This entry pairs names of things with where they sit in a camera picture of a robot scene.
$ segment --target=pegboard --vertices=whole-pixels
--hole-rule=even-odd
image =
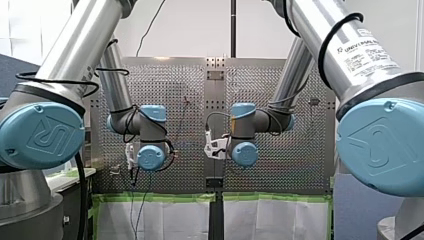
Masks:
[[[161,193],[204,192],[204,124],[203,81],[205,59],[127,58],[125,68],[131,74],[127,83],[134,104],[162,104],[167,108],[168,138],[181,150],[172,167],[152,175],[151,191]],[[122,136],[106,127],[109,109],[100,92],[98,134],[102,149],[102,168],[94,178],[94,190],[99,193],[130,190],[126,169],[125,144]],[[140,171],[136,190],[145,190],[148,175]]]
[[[227,104],[254,102],[257,108],[266,107],[282,72],[276,61],[227,60]],[[317,99],[318,105],[312,104]],[[278,137],[256,134],[259,160],[247,169],[227,161],[224,191],[328,193],[333,172],[334,99],[313,68],[294,110],[294,129]]]
[[[131,72],[127,81],[133,102],[167,107],[169,138],[180,150],[170,169],[153,175],[150,190],[193,193],[205,192],[205,178],[211,176],[213,161],[203,152],[204,119],[211,111],[206,109],[207,100],[225,102],[225,108],[219,110],[227,112],[235,102],[255,102],[257,107],[265,107],[274,93],[284,60],[225,59],[225,65],[219,68],[225,77],[216,82],[219,84],[211,84],[207,79],[211,62],[203,58],[126,58],[123,63]],[[320,103],[311,106],[311,98],[319,99]],[[190,103],[184,108],[186,100]],[[100,92],[94,101],[98,103],[91,109],[92,141],[96,148],[92,157],[102,163],[94,178],[94,190],[99,193],[129,190],[122,136],[106,128],[109,110],[104,93]],[[222,169],[216,176],[225,177],[224,191],[326,193],[333,169],[334,107],[334,96],[314,70],[299,98],[294,130],[280,137],[257,134],[260,158],[251,169],[240,169],[231,160],[217,165]],[[221,131],[229,130],[228,122],[222,118],[213,120],[212,124],[222,126]],[[148,176],[140,171],[139,179],[136,190],[146,190]]]

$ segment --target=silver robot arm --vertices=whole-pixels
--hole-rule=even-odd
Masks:
[[[350,172],[383,193],[424,196],[424,73],[404,71],[342,1],[270,2],[340,101],[336,145]]]
[[[91,78],[119,19],[130,14],[134,3],[78,4],[35,77],[19,83],[0,111],[0,162],[46,169],[79,151],[84,141],[81,99],[93,85]]]
[[[122,69],[117,41],[112,40],[100,60],[99,68],[102,88],[105,92],[110,115],[107,127],[112,132],[140,136],[137,165],[145,171],[159,171],[167,156],[175,154],[172,143],[166,139],[166,108],[162,105],[133,105]]]

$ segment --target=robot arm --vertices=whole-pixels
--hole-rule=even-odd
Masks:
[[[424,73],[407,73],[339,0],[270,0],[340,101],[336,144],[363,184],[424,196]]]
[[[2,164],[47,169],[79,151],[84,141],[81,99],[119,19],[130,14],[134,3],[85,0],[78,4],[34,81],[19,83],[2,105]]]
[[[256,133],[281,133],[293,128],[293,109],[299,92],[305,87],[311,68],[312,55],[303,41],[296,39],[268,107],[256,109],[254,103],[234,104],[231,108],[230,140],[221,138],[212,141],[210,131],[206,131],[206,155],[221,160],[231,157],[243,167],[254,165],[258,159],[258,149],[255,146]]]
[[[124,135],[139,135],[140,150],[137,164],[145,171],[157,171],[167,157],[165,129],[166,109],[161,105],[133,105],[125,75],[120,69],[121,58],[116,42],[111,41],[100,60],[100,80],[109,106],[107,127],[112,132]]]

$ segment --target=metal frame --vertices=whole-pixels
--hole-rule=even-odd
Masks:
[[[319,184],[316,184],[316,182],[312,182],[313,184],[311,186],[305,185],[305,183],[302,183],[303,185],[299,185],[301,187],[296,188],[296,179],[294,179],[292,183],[285,183],[285,182],[273,182],[272,184],[269,184],[266,187],[252,184],[251,187],[243,187],[243,185],[237,185],[235,184],[237,181],[246,181],[248,179],[249,183],[254,183],[258,181],[262,181],[260,178],[262,177],[260,174],[255,175],[255,171],[258,169],[256,167],[253,167],[251,170],[246,170],[246,172],[250,173],[250,175],[246,175],[243,178],[237,179],[234,178],[234,176],[231,176],[231,173],[227,170],[228,166],[233,166],[231,161],[228,161],[224,163],[223,161],[208,159],[202,149],[204,144],[204,121],[206,120],[206,116],[212,112],[212,111],[225,111],[229,112],[232,102],[229,101],[229,94],[232,94],[229,92],[228,84],[229,81],[231,81],[232,74],[234,74],[234,71],[239,69],[240,72],[247,72],[249,71],[254,75],[254,77],[249,78],[250,80],[254,79],[254,81],[257,81],[257,84],[262,84],[263,78],[266,78],[267,81],[275,82],[275,84],[278,81],[279,74],[281,74],[284,60],[266,60],[266,59],[227,59],[227,58],[124,58],[123,64],[131,71],[131,75],[128,77],[128,83],[130,91],[132,92],[134,102],[138,104],[153,104],[153,102],[150,102],[154,99],[159,102],[154,102],[155,104],[165,104],[168,105],[169,111],[172,113],[168,113],[168,123],[167,127],[171,128],[171,134],[172,129],[175,129],[175,124],[178,123],[178,119],[173,119],[175,116],[175,103],[172,102],[166,102],[169,95],[175,94],[170,91],[174,91],[175,89],[166,89],[166,88],[173,88],[175,87],[178,82],[184,82],[184,81],[196,81],[196,85],[187,87],[184,86],[184,89],[180,89],[178,91],[197,91],[197,98],[194,100],[196,104],[196,112],[191,112],[187,115],[187,119],[189,119],[190,124],[194,124],[194,127],[191,127],[190,129],[195,129],[194,135],[188,136],[196,138],[197,142],[199,143],[199,148],[196,150],[197,147],[195,146],[187,146],[187,145],[181,145],[180,147],[184,148],[187,147],[186,151],[195,151],[196,153],[196,159],[193,163],[193,166],[186,165],[187,169],[179,168],[178,166],[174,166],[174,169],[170,169],[171,171],[167,171],[164,173],[161,173],[160,176],[154,177],[153,181],[158,182],[157,185],[153,184],[153,188],[151,191],[154,192],[161,192],[161,193],[193,193],[193,192],[221,192],[221,191],[267,191],[267,192],[282,192],[282,193],[296,193],[296,194],[328,194],[330,192],[330,177],[333,174],[333,168],[334,168],[334,123],[335,123],[335,98],[334,94],[325,88],[325,86],[320,82],[318,72],[316,69],[313,70],[311,74],[312,80],[308,85],[311,85],[308,90],[308,86],[305,89],[305,94],[307,95],[311,91],[319,91],[320,95],[317,95],[316,97],[319,98],[320,103],[319,106],[314,109],[314,111],[317,111],[316,114],[314,114],[313,118],[316,118],[316,121],[319,121],[320,125],[318,126],[316,130],[316,134],[319,134],[321,138],[324,138],[325,141],[318,142],[315,146],[318,150],[315,152],[310,152],[312,154],[317,154],[319,156],[307,156],[308,152],[302,153],[302,151],[305,151],[308,146],[299,146],[295,149],[295,154],[299,154],[299,156],[303,156],[301,158],[304,158],[304,161],[300,161],[301,164],[307,164],[308,160],[311,159],[314,161],[314,157],[320,157],[320,160],[312,162],[312,165],[319,165],[316,166],[316,171],[320,171],[320,173],[316,174],[319,177]],[[187,71],[187,68],[195,68],[196,70],[196,76],[188,76],[192,74],[193,72]],[[213,72],[214,74],[216,72],[223,73],[223,79],[208,79],[208,72]],[[161,78],[164,78],[164,85],[158,85],[157,83],[154,83],[156,80],[160,80]],[[139,85],[143,85],[145,87],[158,87],[158,90],[160,91],[159,95],[165,95],[163,97],[159,97],[159,95],[156,95],[156,93],[150,94],[143,90],[143,92],[135,92],[134,87],[138,87]],[[269,94],[269,96],[272,96],[273,94],[273,88],[269,87],[266,88],[266,93]],[[128,190],[127,186],[114,186],[113,181],[126,181],[125,179],[129,179],[128,171],[126,170],[126,163],[124,161],[124,144],[121,144],[122,142],[122,136],[117,136],[112,133],[108,133],[108,130],[105,129],[105,121],[107,117],[107,112],[104,111],[105,100],[102,99],[102,94],[100,93],[96,98],[92,99],[92,112],[91,112],[91,119],[92,119],[92,162],[93,166],[100,167],[100,171],[98,176],[94,180],[94,189],[96,192],[118,192],[118,191],[124,191]],[[299,106],[296,109],[297,111],[304,111],[306,108],[304,106],[306,101],[306,95],[302,95],[299,100]],[[260,94],[252,95],[250,101],[256,102],[258,99],[256,99]],[[265,107],[263,105],[263,96],[261,97],[261,101],[259,102],[259,107]],[[308,116],[308,113],[302,112],[297,113],[298,121],[300,124],[302,124],[302,118],[305,116]],[[228,121],[227,119],[223,118],[222,116],[214,116],[211,118],[210,127],[213,129],[213,133],[215,134],[212,136],[213,138],[220,137],[223,133],[228,131]],[[291,138],[299,137],[297,134],[298,130],[295,130],[292,133],[287,133]],[[263,139],[267,139],[265,143],[268,141],[269,143],[272,143],[275,145],[281,145],[284,146],[284,138],[272,138],[271,136],[268,136],[266,134],[260,134],[258,135],[259,142],[264,142]],[[104,151],[102,148],[113,148],[112,149],[106,149],[107,151]],[[264,151],[267,151],[266,147],[259,146],[259,149],[265,149]],[[110,165],[110,162],[107,162],[107,159],[105,159],[108,154],[110,154],[110,151],[119,151],[119,149],[122,149],[122,158],[119,160],[117,159],[116,163],[119,163],[121,161],[121,165],[119,166],[112,166]],[[182,158],[178,159],[177,161],[184,161],[184,156]],[[268,164],[267,160],[259,159],[258,161],[258,167],[260,167],[260,164]],[[120,170],[119,175],[109,176],[109,171],[112,169]],[[299,171],[303,174],[310,174],[310,171],[314,170],[307,170],[305,166],[299,165],[296,171]],[[187,176],[190,176],[190,174],[195,174],[196,178],[201,179],[192,179],[188,178]],[[145,178],[144,173],[141,173],[140,184],[137,185],[136,190],[138,191],[144,191],[146,189],[146,182],[143,179]],[[169,188],[164,186],[165,183],[180,181],[181,177],[184,176],[186,179],[184,180],[184,184],[188,186],[186,189],[183,188],[175,188],[174,185],[170,185]],[[219,184],[222,184],[222,178],[225,177],[224,186],[221,187]],[[284,176],[281,178],[282,181],[285,181],[287,178],[284,178]],[[107,184],[102,181],[108,181],[109,184],[111,184],[110,188],[108,188]]]

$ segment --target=wire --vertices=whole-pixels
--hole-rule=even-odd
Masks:
[[[284,102],[286,102],[286,101],[288,101],[288,100],[292,100],[293,98],[295,98],[297,95],[299,95],[299,93],[301,93],[302,91],[303,91],[303,89],[305,89],[305,87],[306,87],[306,85],[307,85],[307,83],[308,83],[308,80],[309,80],[309,77],[306,79],[306,81],[302,84],[302,86],[299,88],[299,89],[297,89],[296,90],[296,92],[295,93],[293,93],[293,95],[291,95],[290,97],[286,97],[286,98],[283,98],[283,99],[281,99],[281,100],[278,100],[278,101],[274,101],[274,102],[271,102],[271,101],[269,101],[268,102],[268,104],[279,104],[279,103],[284,103]]]
[[[140,207],[140,210],[138,211],[137,224],[135,226],[135,233],[134,233],[136,240],[138,239],[137,232],[138,232],[138,224],[140,222],[141,212],[143,211],[143,206],[144,206],[144,202],[146,200],[147,193],[150,191],[151,188],[152,188],[152,173],[149,174],[149,185],[147,187],[146,192],[144,192],[143,200],[142,200],[142,203],[141,203],[141,207]]]
[[[334,35],[337,34],[337,32],[343,27],[344,24],[353,21],[358,20],[360,22],[364,21],[364,15],[361,13],[351,13],[347,15],[345,18],[340,20],[338,23],[336,23],[328,33],[328,35],[325,37],[324,41],[322,42],[321,48],[318,53],[318,72],[321,76],[322,81],[324,84],[329,88],[332,89],[328,80],[327,76],[324,72],[324,59],[325,59],[325,53],[327,52],[328,45],[330,44],[331,40],[333,39]]]
[[[108,49],[110,46],[112,46],[113,44],[117,44],[118,43],[118,39],[112,39],[108,44],[106,49]],[[124,76],[128,76],[130,75],[130,71],[128,71],[128,69],[125,68],[96,68],[97,71],[103,71],[103,72],[120,72],[122,75]],[[94,76],[99,77],[99,74],[94,72]]]
[[[130,221],[131,221],[131,228],[132,228],[134,234],[137,234],[137,231],[136,231],[136,229],[134,227],[134,221],[133,221],[133,218],[132,218],[132,213],[133,213],[133,208],[134,208],[134,191],[135,191],[135,186],[137,185],[137,179],[138,179],[139,172],[140,172],[140,168],[137,168],[137,171],[135,173],[134,181],[131,183],[132,190],[131,190]]]
[[[36,77],[30,77],[35,76],[37,72],[23,72],[23,73],[17,73],[15,77],[17,79],[26,80],[26,81],[32,81],[32,82],[38,82],[38,83],[59,83],[59,84],[74,84],[74,85],[86,85],[86,86],[93,86],[94,89],[91,90],[89,93],[84,94],[83,97],[88,97],[97,90],[99,90],[100,86],[99,84],[95,82],[86,82],[86,81],[74,81],[74,80],[47,80],[47,79],[41,79]]]
[[[161,4],[159,5],[158,10],[157,10],[157,11],[156,11],[156,13],[155,13],[155,16],[153,17],[152,21],[151,21],[151,22],[150,22],[150,24],[149,24],[149,27],[147,28],[147,31],[146,31],[146,32],[144,33],[144,35],[141,37],[140,44],[139,44],[138,49],[137,49],[137,53],[135,54],[135,56],[136,56],[136,57],[138,57],[138,54],[140,53],[140,50],[141,50],[141,46],[143,45],[144,38],[147,36],[147,34],[149,34],[150,29],[152,28],[152,25],[153,25],[153,23],[155,22],[155,19],[156,19],[156,17],[158,16],[158,14],[159,14],[160,10],[162,9],[162,6],[163,6],[163,4],[165,3],[165,1],[166,1],[166,0],[163,0],[163,1],[161,2]]]
[[[410,240],[414,237],[418,236],[420,233],[424,232],[424,224],[414,229],[412,232],[406,234],[403,238],[400,240]]]
[[[226,117],[229,117],[229,118],[231,117],[230,114],[224,113],[224,112],[211,112],[211,113],[209,113],[208,116],[206,117],[206,124],[205,124],[205,129],[206,130],[209,130],[209,118],[212,115],[222,115],[222,116],[226,116]]]
[[[82,162],[79,152],[75,155],[75,162],[77,163],[78,176],[80,181],[80,220],[78,227],[77,240],[84,239],[85,224],[87,221],[87,182],[85,181],[84,163]]]
[[[128,71],[128,69],[125,69],[125,68],[96,68],[96,70],[102,71],[102,72],[118,72],[124,76],[130,75],[130,71]],[[94,72],[94,76],[99,77],[99,74]]]
[[[178,142],[178,138],[180,136],[182,125],[183,125],[183,122],[184,122],[184,119],[185,119],[185,113],[186,113],[188,105],[190,104],[190,102],[187,101],[187,100],[185,101],[185,103],[186,104],[185,104],[184,109],[183,109],[183,116],[181,117],[180,124],[178,126],[178,131],[177,131],[177,134],[175,136],[175,142]],[[165,167],[163,167],[159,170],[156,170],[156,172],[163,172],[163,171],[167,170],[169,167],[172,166],[172,164],[174,163],[175,158],[176,158],[176,156],[175,156],[176,152],[175,152],[174,146],[172,145],[172,142],[169,139],[166,139],[165,142],[168,144],[168,147],[170,149],[169,154],[172,154],[172,158],[169,161],[168,165],[166,165]]]
[[[278,121],[277,117],[275,117],[273,114],[269,113],[266,109],[259,108],[259,109],[257,109],[257,111],[264,112],[266,115],[268,115],[268,117],[271,117],[278,124],[280,131],[278,133],[269,132],[269,134],[271,134],[271,136],[278,137],[283,133],[283,131],[284,131],[283,126],[281,125],[280,121]]]
[[[132,107],[134,108],[134,111],[131,114],[128,114],[127,119],[125,119],[125,129],[124,129],[124,134],[122,134],[124,143],[131,142],[132,140],[134,140],[136,136],[136,135],[133,135],[130,139],[127,139],[127,134],[130,133],[130,125],[134,119],[135,114],[139,111],[138,106],[136,104],[134,104]]]
[[[287,0],[283,0],[283,14],[284,14],[284,21],[286,22],[287,27],[290,29],[290,31],[296,35],[296,37],[300,37],[300,34],[294,29],[293,24],[289,18],[288,11],[287,11]]]

